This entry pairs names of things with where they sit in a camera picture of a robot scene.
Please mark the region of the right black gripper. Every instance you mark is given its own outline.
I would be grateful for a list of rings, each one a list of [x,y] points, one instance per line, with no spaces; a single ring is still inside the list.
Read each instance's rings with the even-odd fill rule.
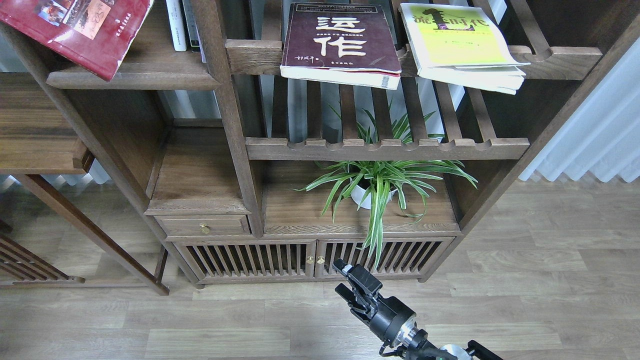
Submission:
[[[362,265],[350,265],[336,259],[333,268],[350,284],[350,288],[339,284],[334,289],[346,301],[350,312],[385,346],[401,344],[415,327],[416,312],[395,296],[384,298],[379,295],[382,283]]]

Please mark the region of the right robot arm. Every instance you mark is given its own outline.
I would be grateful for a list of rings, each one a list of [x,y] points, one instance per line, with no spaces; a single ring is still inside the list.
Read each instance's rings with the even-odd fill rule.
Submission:
[[[339,284],[335,291],[346,300],[350,312],[382,341],[379,355],[403,360],[498,360],[493,351],[471,340],[467,348],[454,344],[442,347],[428,341],[428,333],[416,326],[416,313],[395,296],[379,294],[382,283],[362,265],[350,265],[342,259],[333,268],[345,276],[350,288]]]

